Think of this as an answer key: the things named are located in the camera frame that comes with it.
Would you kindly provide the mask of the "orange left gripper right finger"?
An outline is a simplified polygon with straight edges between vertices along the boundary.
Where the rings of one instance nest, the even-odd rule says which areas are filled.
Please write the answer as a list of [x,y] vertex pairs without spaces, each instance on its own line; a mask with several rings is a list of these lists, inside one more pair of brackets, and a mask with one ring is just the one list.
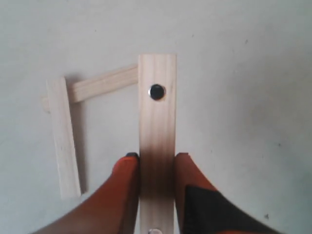
[[182,234],[275,234],[223,196],[188,153],[174,158],[175,207]]

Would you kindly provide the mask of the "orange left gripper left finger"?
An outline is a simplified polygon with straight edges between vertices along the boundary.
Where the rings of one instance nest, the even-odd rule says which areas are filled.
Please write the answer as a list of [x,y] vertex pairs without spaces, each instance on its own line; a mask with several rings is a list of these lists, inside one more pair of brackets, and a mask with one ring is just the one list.
[[83,203],[38,234],[132,234],[140,191],[140,162],[128,153],[113,167],[109,178]]

